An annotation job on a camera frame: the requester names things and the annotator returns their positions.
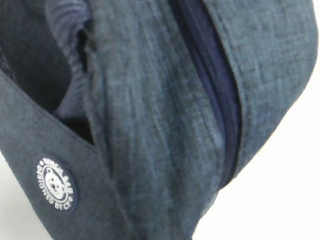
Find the white background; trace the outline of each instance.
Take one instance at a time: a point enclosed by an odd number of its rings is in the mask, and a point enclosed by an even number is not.
[[[319,24],[320,1],[314,5]],[[320,63],[268,143],[220,192],[194,240],[320,240],[319,77]],[[0,239],[51,240],[1,155]]]

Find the bear logo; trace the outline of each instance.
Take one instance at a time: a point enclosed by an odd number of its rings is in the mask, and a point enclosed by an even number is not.
[[[39,188],[47,202],[56,210],[68,212],[76,202],[76,193],[70,175],[50,157],[42,157],[36,166]]]

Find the gray bag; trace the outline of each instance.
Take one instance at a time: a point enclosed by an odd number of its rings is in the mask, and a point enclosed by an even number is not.
[[[0,0],[0,150],[54,240],[189,240],[313,72],[311,0]]]

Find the zipper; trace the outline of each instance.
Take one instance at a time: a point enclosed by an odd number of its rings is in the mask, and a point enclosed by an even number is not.
[[[235,174],[242,132],[236,80],[211,16],[202,0],[172,0],[177,20],[225,142],[225,160],[219,189]]]

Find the logo patch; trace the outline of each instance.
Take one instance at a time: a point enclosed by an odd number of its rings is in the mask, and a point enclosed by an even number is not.
[[[68,212],[76,205],[75,184],[65,169],[50,157],[42,157],[36,166],[39,188],[56,210]]]

